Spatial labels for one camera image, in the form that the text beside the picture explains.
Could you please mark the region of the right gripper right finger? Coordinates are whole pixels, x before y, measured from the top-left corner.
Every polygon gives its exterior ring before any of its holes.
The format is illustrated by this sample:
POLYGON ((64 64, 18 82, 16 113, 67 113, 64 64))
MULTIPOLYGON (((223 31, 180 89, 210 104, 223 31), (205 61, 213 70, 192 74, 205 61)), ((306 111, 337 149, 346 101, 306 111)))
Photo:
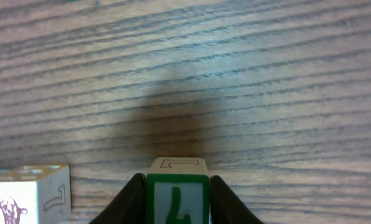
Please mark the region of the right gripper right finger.
POLYGON ((263 224, 218 175, 210 178, 210 207, 212 224, 263 224))

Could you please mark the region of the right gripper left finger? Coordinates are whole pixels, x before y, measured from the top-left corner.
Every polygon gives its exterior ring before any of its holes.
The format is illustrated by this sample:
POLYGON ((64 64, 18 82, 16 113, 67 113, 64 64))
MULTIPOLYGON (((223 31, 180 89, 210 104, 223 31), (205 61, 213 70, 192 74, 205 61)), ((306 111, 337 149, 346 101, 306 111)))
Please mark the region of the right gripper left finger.
POLYGON ((145 175, 136 173, 89 224, 145 224, 145 175))

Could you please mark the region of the green L wooden block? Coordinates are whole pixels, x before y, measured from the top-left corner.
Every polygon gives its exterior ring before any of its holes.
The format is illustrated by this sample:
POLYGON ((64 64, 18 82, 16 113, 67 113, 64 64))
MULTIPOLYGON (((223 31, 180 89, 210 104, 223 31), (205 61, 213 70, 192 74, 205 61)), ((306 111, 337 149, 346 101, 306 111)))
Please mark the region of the green L wooden block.
POLYGON ((210 183, 204 159, 158 157, 145 184, 146 223, 209 223, 210 183))

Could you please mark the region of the blue edged squirrel block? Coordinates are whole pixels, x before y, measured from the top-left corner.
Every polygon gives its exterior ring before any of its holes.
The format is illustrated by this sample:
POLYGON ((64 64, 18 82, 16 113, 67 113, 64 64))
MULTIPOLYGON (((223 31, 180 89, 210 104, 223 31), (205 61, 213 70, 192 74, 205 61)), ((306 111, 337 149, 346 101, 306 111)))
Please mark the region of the blue edged squirrel block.
POLYGON ((56 224, 70 213, 69 165, 21 166, 0 172, 0 224, 56 224))

